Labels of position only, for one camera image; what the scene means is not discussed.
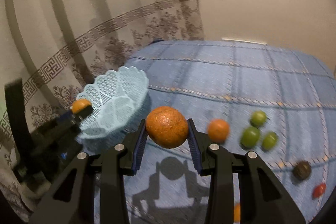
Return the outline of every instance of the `white wall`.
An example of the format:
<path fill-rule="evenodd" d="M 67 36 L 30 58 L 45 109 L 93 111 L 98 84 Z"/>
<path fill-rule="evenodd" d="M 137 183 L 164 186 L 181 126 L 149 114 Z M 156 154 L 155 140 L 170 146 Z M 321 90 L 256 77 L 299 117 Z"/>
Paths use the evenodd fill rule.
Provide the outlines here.
<path fill-rule="evenodd" d="M 199 0 L 205 39 L 300 49 L 336 64 L 336 0 Z"/>

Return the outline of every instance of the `plastic mesh basket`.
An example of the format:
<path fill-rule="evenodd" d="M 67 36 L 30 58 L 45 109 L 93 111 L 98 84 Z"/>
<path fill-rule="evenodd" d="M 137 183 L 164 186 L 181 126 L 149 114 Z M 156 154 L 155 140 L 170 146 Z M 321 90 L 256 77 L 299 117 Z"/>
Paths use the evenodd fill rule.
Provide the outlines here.
<path fill-rule="evenodd" d="M 91 102 L 93 113 L 84 119 L 80 128 L 82 139 L 98 139 L 126 129 L 139 110 L 148 91 L 146 73 L 135 67 L 120 67 L 98 76 L 85 86 L 78 99 Z"/>

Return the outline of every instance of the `orange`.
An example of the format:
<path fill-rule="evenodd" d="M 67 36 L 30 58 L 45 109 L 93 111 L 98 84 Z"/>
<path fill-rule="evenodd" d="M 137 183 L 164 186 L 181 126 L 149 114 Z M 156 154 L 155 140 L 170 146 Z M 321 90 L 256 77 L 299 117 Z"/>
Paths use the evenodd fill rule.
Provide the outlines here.
<path fill-rule="evenodd" d="M 240 223 L 240 203 L 235 205 L 235 209 L 233 211 L 233 221 L 235 223 Z"/>
<path fill-rule="evenodd" d="M 230 133 L 230 125 L 222 119 L 213 119 L 208 125 L 208 136 L 216 143 L 222 143 Z"/>
<path fill-rule="evenodd" d="M 180 146 L 189 132 L 184 116 L 169 106 L 157 107 L 148 114 L 146 130 L 153 142 L 163 148 Z"/>
<path fill-rule="evenodd" d="M 72 103 L 71 111 L 72 111 L 72 113 L 78 113 L 82 109 L 84 109 L 85 107 L 87 107 L 89 105 L 91 105 L 91 102 L 89 100 L 79 99 L 79 100 L 76 100 Z"/>

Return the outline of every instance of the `cherry tomato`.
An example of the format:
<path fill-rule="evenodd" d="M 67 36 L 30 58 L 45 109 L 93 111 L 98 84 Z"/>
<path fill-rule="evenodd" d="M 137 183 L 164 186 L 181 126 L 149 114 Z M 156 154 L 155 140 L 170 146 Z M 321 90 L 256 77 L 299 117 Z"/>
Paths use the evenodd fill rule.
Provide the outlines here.
<path fill-rule="evenodd" d="M 322 196 L 326 190 L 326 184 L 321 183 L 320 185 L 316 186 L 315 189 L 313 190 L 313 198 L 318 198 Z"/>

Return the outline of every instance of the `curtain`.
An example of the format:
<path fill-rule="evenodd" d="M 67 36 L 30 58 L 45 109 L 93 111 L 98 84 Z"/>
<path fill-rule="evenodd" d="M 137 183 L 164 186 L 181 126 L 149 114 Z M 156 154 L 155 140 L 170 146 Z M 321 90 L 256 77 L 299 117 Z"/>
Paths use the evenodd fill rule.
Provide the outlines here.
<path fill-rule="evenodd" d="M 0 0 L 0 84 L 21 77 L 30 131 L 68 110 L 87 83 L 161 39 L 203 39 L 198 0 Z M 31 191 L 11 168 L 19 155 L 0 91 L 0 189 L 27 221 Z"/>

